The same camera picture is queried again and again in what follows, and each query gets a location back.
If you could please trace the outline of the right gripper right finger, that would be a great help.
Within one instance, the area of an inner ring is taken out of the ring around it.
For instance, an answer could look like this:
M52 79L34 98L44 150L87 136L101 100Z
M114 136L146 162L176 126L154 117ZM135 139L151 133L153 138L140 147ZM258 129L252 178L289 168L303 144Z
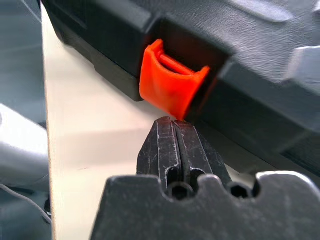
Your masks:
M198 177L201 175L217 176L224 187L232 182L221 155L197 131L195 126L185 121L175 121L181 160L182 181L198 189Z

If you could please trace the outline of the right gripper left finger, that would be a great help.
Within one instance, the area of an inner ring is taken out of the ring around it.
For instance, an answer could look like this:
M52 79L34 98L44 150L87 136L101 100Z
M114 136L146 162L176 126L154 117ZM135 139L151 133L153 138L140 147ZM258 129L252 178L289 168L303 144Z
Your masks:
M181 158L178 140L169 117L154 121L137 157L137 175L153 175L160 179L167 192L170 185L181 179Z

